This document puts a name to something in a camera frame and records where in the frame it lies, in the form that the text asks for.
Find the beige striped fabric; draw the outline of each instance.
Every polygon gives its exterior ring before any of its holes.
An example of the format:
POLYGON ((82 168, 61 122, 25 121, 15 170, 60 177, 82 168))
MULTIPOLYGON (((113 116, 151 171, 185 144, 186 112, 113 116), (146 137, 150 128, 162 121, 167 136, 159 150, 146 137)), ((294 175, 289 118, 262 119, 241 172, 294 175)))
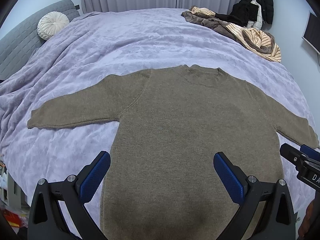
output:
POLYGON ((215 17, 216 13, 213 12, 213 11, 210 11, 209 9, 207 8, 198 8, 197 6, 192 6, 191 9, 190 9, 190 12, 192 14, 195 14, 195 13, 203 13, 203 14, 206 14, 206 15, 209 15, 209 16, 213 16, 215 17))
POLYGON ((239 43, 241 43, 246 49, 266 60, 274 62, 281 61, 281 51, 279 46, 263 31, 257 31, 255 28, 243 28, 233 23, 226 25, 226 28, 239 39, 239 43), (246 35, 246 38, 253 43, 253 46, 252 44, 248 44, 244 35, 246 35))

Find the lavender fleece blanket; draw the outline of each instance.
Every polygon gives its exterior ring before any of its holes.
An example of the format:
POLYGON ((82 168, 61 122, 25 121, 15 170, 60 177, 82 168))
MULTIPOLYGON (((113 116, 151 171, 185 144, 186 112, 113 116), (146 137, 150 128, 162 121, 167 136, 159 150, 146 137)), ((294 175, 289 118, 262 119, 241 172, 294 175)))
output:
MULTIPOLYGON (((307 118, 315 129, 306 100, 283 65, 269 62, 209 28, 186 22, 180 16, 183 11, 159 8, 78 17, 0 84, 0 154, 29 204, 40 178, 53 182, 77 174, 101 150, 110 151, 118 128, 117 122, 110 122, 73 129, 27 129, 31 110, 49 99, 92 86, 109 74, 183 64, 220 67, 307 118)), ((278 136, 280 145, 287 142, 298 147, 278 136)), ((282 161, 297 212, 313 199, 314 191, 296 179, 293 165, 282 161)), ((101 187, 85 205, 97 225, 101 187)), ((62 210, 77 234, 64 205, 62 210)))

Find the orange object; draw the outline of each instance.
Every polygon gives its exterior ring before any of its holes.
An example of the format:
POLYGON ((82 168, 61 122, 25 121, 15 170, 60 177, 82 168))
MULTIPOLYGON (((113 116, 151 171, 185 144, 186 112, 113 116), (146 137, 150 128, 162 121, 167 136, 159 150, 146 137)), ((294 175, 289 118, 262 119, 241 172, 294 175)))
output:
POLYGON ((8 211, 3 210, 4 218, 9 222, 10 226, 19 228, 21 226, 21 220, 18 215, 8 211))

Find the television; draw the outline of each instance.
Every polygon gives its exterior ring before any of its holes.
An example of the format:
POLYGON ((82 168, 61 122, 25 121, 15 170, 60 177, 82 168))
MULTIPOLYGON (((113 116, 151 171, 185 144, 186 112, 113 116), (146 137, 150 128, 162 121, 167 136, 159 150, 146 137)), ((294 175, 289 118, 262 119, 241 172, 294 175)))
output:
POLYGON ((320 19, 312 13, 302 38, 320 54, 320 19))

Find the silver bolt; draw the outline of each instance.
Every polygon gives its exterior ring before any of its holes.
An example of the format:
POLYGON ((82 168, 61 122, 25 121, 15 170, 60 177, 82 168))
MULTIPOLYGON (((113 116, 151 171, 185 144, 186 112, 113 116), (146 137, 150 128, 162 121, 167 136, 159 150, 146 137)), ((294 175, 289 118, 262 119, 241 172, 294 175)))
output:
POLYGON ((76 176, 75 176, 75 175, 70 175, 70 176, 68 177, 68 181, 70 181, 70 182, 74 181, 75 179, 76 179, 76 176))
POLYGON ((45 183, 45 179, 39 179, 39 181, 38 181, 38 184, 39 185, 42 185, 42 184, 44 184, 45 183))
POLYGON ((279 180, 279 184, 280 184, 281 186, 284 186, 284 185, 285 185, 285 180, 284 180, 284 179, 280 179, 280 180, 279 180))
POLYGON ((248 177, 248 180, 252 183, 256 182, 257 181, 257 178, 255 176, 249 176, 248 177))

